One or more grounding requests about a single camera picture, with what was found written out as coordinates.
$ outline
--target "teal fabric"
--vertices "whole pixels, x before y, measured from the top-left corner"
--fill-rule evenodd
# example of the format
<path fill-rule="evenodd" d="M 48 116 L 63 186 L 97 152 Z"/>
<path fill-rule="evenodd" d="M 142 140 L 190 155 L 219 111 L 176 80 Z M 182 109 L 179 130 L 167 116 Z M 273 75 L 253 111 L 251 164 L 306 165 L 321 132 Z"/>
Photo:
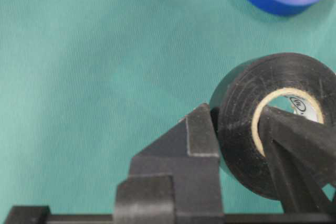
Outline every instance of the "teal fabric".
<path fill-rule="evenodd" d="M 335 16 L 334 0 L 291 18 L 246 0 L 0 0 L 0 220 L 110 213 L 130 158 L 231 68 L 293 51 L 335 71 Z M 281 211 L 221 179 L 226 212 Z"/>

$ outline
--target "black plastic part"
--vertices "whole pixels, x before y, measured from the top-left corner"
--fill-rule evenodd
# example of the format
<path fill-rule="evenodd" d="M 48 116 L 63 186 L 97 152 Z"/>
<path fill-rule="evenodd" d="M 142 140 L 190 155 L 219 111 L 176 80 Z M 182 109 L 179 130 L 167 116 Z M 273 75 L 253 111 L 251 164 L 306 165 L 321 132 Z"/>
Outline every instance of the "black plastic part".
<path fill-rule="evenodd" d="M 138 194 L 145 186 L 141 185 L 140 188 L 133 184 L 127 188 L 127 192 L 124 186 L 144 176 L 146 183 L 150 183 L 150 180 L 162 175 L 172 178 L 177 224 L 222 223 L 218 152 L 210 109 L 207 104 L 202 104 L 132 159 L 129 178 L 117 190 L 116 224 L 126 223 L 120 217 L 126 215 L 132 218 L 128 219 L 128 223 L 159 223 L 156 215 L 160 211 L 152 211 L 152 206 L 158 205 L 159 196 L 146 195 L 145 200 L 141 201 L 145 206 L 141 207 L 143 210 L 138 215 L 138 209 L 131 206 L 140 198 L 131 196 Z M 162 186 L 160 183 L 156 185 L 157 188 Z"/>
<path fill-rule="evenodd" d="M 115 223 L 175 223 L 171 176 L 130 177 L 118 186 L 115 201 Z"/>
<path fill-rule="evenodd" d="M 244 62 L 217 86 L 211 101 L 220 150 L 231 173 L 248 189 L 277 198 L 268 165 L 256 149 L 251 120 L 257 105 L 273 91 L 296 88 L 313 96 L 321 106 L 324 123 L 336 120 L 336 75 L 305 55 L 282 53 Z M 320 185 L 326 181 L 313 175 Z"/>
<path fill-rule="evenodd" d="M 273 107 L 264 108 L 259 126 L 262 122 L 271 137 L 305 167 L 327 183 L 336 182 L 336 128 Z"/>
<path fill-rule="evenodd" d="M 229 214 L 223 224 L 318 224 L 336 223 L 328 214 Z M 111 215 L 50 215 L 45 224 L 113 224 Z"/>
<path fill-rule="evenodd" d="M 112 215 L 49 215 L 45 224 L 113 224 Z"/>
<path fill-rule="evenodd" d="M 288 147 L 305 141 L 313 142 L 313 138 L 307 140 L 307 130 L 302 131 L 302 127 L 306 123 L 311 124 L 309 129 L 312 132 L 318 130 L 315 126 L 320 126 L 320 124 L 311 122 L 301 116 L 267 106 L 263 109 L 259 121 L 260 139 L 263 142 L 268 167 L 284 211 L 331 213 L 333 209 L 330 201 L 301 164 L 302 160 L 294 158 L 279 144 L 285 142 Z M 305 148 L 315 148 L 315 145 L 305 146 L 303 144 L 303 146 Z"/>
<path fill-rule="evenodd" d="M 47 206 L 14 206 L 4 224 L 44 224 L 49 214 Z"/>
<path fill-rule="evenodd" d="M 274 214 L 274 215 L 225 215 L 226 224 L 318 224 L 336 223 L 328 214 Z"/>

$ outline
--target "tape core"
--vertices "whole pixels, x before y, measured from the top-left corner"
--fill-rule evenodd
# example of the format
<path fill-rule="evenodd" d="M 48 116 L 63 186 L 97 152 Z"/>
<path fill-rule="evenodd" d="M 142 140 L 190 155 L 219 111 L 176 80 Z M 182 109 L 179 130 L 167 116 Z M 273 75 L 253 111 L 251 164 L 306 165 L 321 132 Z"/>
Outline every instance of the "tape core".
<path fill-rule="evenodd" d="M 257 150 L 262 156 L 265 156 L 264 148 L 262 146 L 259 134 L 258 134 L 258 122 L 262 109 L 273 99 L 284 96 L 292 104 L 294 114 L 302 115 L 305 118 L 324 123 L 323 114 L 317 100 L 305 91 L 295 88 L 282 88 L 269 93 L 256 107 L 252 117 L 251 131 L 252 138 L 257 147 Z"/>

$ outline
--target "black electrical tape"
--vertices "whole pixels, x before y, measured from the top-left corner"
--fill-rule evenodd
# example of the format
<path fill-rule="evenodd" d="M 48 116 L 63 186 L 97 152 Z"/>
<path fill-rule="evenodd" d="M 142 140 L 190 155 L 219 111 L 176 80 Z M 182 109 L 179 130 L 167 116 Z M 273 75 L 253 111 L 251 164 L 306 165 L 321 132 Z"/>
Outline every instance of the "black electrical tape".
<path fill-rule="evenodd" d="M 256 111 L 279 94 L 292 102 L 297 113 L 325 125 L 335 124 L 336 75 L 301 54 L 281 53 L 242 63 L 220 82 L 210 101 L 227 167 L 245 187 L 271 199 L 277 195 L 262 145 L 257 145 Z M 322 178 L 315 179 L 325 184 Z"/>

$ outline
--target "teal background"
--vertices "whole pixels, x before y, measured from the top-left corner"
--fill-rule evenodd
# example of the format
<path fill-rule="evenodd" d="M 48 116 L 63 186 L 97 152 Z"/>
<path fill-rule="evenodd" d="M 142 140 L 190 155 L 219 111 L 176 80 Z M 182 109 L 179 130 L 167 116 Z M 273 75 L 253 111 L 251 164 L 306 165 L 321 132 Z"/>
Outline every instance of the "teal background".
<path fill-rule="evenodd" d="M 14 204 L 111 212 L 130 158 L 243 61 L 336 70 L 334 0 L 291 18 L 246 0 L 0 0 L 0 31 L 0 220 Z M 226 212 L 281 211 L 221 179 Z"/>

